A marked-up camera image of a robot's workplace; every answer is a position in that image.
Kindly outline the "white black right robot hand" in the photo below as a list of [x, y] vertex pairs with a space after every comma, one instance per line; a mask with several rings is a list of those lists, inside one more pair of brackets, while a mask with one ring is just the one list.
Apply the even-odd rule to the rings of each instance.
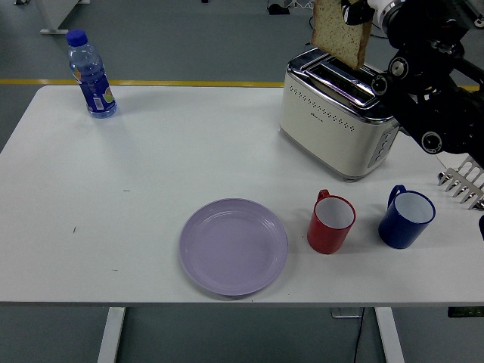
[[341, 11], [345, 24], [356, 26], [375, 19], [381, 26], [384, 17], [395, 5], [390, 0], [341, 0]]

